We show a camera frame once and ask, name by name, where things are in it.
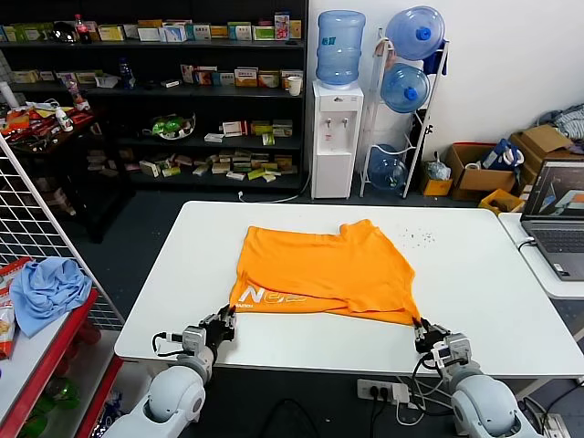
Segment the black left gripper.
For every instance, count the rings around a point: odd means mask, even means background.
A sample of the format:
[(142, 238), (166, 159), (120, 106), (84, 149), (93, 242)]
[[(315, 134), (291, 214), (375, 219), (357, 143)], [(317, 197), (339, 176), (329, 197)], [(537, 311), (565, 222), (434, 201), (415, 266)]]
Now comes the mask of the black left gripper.
[(235, 338), (235, 308), (229, 304), (220, 308), (218, 313), (209, 315), (200, 322), (205, 331), (206, 345), (220, 345)]

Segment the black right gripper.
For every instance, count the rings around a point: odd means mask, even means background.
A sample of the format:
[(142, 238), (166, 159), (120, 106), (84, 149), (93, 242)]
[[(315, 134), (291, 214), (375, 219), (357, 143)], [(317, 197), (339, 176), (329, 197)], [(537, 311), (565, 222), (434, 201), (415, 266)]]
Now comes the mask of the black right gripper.
[(412, 319), (417, 352), (430, 352), (434, 345), (450, 335), (449, 331), (439, 331), (439, 328), (425, 318), (420, 321)]

